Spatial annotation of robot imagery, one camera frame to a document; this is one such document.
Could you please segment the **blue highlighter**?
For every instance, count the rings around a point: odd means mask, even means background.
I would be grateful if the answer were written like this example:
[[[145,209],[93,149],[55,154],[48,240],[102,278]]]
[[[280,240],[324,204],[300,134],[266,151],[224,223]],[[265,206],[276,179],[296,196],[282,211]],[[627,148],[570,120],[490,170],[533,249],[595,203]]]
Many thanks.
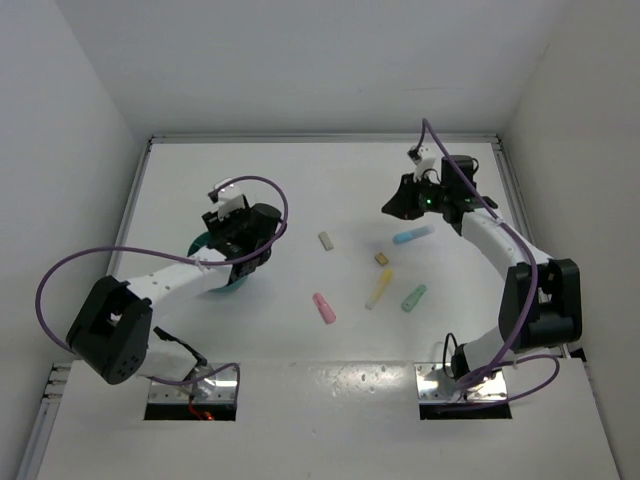
[[[395,245],[401,245],[432,234],[435,230],[433,225],[425,225],[408,231],[400,232],[393,236],[392,241]]]

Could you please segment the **grey white eraser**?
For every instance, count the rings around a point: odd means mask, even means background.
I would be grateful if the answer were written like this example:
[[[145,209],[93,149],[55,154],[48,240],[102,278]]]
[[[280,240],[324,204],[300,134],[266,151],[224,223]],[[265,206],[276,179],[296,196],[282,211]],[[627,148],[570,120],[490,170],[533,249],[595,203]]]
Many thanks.
[[[318,234],[318,239],[325,251],[331,251],[334,249],[334,244],[326,231],[320,232]]]

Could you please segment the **small brown eraser block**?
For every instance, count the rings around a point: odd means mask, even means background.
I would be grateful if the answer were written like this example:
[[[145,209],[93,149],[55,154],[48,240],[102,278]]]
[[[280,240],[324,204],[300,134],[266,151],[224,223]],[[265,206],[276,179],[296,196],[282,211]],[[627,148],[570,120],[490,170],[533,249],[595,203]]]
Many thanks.
[[[375,259],[382,266],[386,265],[389,262],[388,258],[382,252],[376,254]]]

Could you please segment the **pink highlighter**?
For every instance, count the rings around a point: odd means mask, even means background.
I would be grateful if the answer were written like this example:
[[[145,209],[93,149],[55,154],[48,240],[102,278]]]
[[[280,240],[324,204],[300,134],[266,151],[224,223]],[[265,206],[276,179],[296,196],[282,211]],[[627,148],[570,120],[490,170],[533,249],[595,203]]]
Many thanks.
[[[313,294],[312,299],[323,321],[328,325],[333,324],[337,316],[326,298],[321,293],[316,292]]]

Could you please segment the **green highlighter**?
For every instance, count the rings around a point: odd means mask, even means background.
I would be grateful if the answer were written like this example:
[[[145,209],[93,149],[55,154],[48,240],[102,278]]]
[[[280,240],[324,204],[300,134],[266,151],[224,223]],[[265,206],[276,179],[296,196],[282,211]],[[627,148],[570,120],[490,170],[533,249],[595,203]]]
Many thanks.
[[[401,303],[401,309],[404,312],[411,312],[427,291],[427,287],[424,284],[419,284]]]

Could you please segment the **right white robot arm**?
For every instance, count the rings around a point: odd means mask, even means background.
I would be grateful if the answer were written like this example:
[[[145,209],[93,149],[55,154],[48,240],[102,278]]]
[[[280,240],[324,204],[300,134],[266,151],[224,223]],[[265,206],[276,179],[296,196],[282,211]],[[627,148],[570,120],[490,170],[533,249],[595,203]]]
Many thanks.
[[[409,156],[415,169],[402,176],[382,213],[401,220],[415,220],[426,213],[441,215],[504,281],[496,327],[454,350],[446,370],[456,383],[468,389],[502,362],[579,340],[583,320],[578,265],[538,249],[503,219],[497,204],[476,189],[475,158],[444,157],[438,177],[430,179],[435,158],[418,149]]]

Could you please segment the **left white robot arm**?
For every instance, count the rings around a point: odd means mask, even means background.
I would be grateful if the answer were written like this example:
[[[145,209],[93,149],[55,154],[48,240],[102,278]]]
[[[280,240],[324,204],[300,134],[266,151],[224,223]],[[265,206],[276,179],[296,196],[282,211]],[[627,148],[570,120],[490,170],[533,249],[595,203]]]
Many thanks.
[[[108,384],[134,375],[184,383],[203,373],[207,359],[159,322],[197,296],[241,285],[269,260],[282,214],[256,203],[203,219],[209,235],[187,262],[125,281],[106,276],[92,287],[66,342]]]

